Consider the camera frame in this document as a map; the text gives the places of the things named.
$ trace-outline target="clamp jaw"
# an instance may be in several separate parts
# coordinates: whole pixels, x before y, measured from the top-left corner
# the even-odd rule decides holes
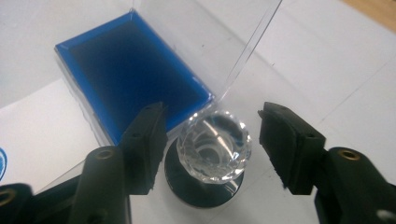
[[[334,147],[282,105],[265,103],[260,144],[285,188],[294,195],[318,189],[315,206],[320,223],[396,223],[396,188],[367,157]]]

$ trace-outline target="metal stand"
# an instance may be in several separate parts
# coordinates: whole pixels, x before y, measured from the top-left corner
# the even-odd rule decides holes
[[[177,155],[177,140],[169,147],[165,159],[165,174],[169,187],[183,202],[201,208],[227,203],[242,184],[244,174],[225,184],[206,184],[184,169]]]

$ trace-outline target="clear glass crystal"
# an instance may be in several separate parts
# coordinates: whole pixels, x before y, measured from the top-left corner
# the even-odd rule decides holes
[[[191,176],[207,184],[224,184],[244,171],[250,142],[245,124],[229,112],[194,114],[177,140],[177,153]]]

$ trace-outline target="transparent plastic lid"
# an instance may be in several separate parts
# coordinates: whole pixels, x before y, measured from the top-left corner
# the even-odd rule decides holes
[[[135,0],[134,9],[221,99],[281,0]]]
[[[56,45],[101,145],[116,145],[145,105],[168,106],[167,131],[219,101],[280,0],[134,2]]]

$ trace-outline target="white surface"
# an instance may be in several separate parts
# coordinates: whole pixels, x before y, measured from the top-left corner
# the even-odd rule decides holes
[[[39,90],[59,78],[61,70],[54,59],[53,45],[41,46],[41,38],[57,36],[55,44],[70,37],[62,35],[64,29],[76,29],[73,32],[79,34],[115,18],[122,7],[116,4],[119,2],[101,1],[92,7],[79,1],[68,1],[67,6],[62,1],[2,1],[0,106],[29,95],[33,91],[26,87],[31,83],[35,86],[32,89]],[[74,13],[76,8],[82,8],[76,17],[63,21],[62,15]],[[45,27],[54,27],[47,26],[53,21],[59,22],[59,29],[46,31]],[[44,29],[43,33],[29,33],[31,25]],[[24,55],[21,42],[34,40],[42,48],[38,54]],[[264,101],[285,105],[311,123],[328,138],[326,148],[344,146],[363,152],[389,182],[396,184],[396,34],[340,1],[285,0],[257,51],[264,60],[256,56],[249,60],[223,102],[246,122],[255,142],[240,192],[215,209],[191,208],[167,187],[161,165],[155,190],[145,197],[132,197],[134,223],[317,223],[312,197],[296,197],[283,190],[258,144],[260,123],[256,113]],[[34,181],[28,182],[40,188],[51,181],[48,176],[60,172],[58,168],[71,168],[63,163],[62,154],[53,154],[51,160],[32,161],[25,158],[21,148],[34,149],[35,154],[53,152],[51,148],[63,142],[58,147],[76,144],[85,150],[94,149],[94,137],[73,102],[59,81],[0,109],[0,147],[12,157],[1,184],[11,180],[10,174],[17,174],[12,180],[25,182],[28,175],[24,171],[35,168],[35,177],[29,176]],[[37,104],[46,104],[46,111]],[[76,114],[62,120],[47,119],[58,114],[59,108],[63,113]],[[18,139],[5,138],[15,133]],[[46,133],[46,141],[40,141],[41,133]],[[76,161],[82,157],[73,154]],[[22,168],[10,168],[13,158],[23,162]]]
[[[98,147],[88,122],[59,79],[0,110],[0,146],[8,166],[2,184],[36,192]]]

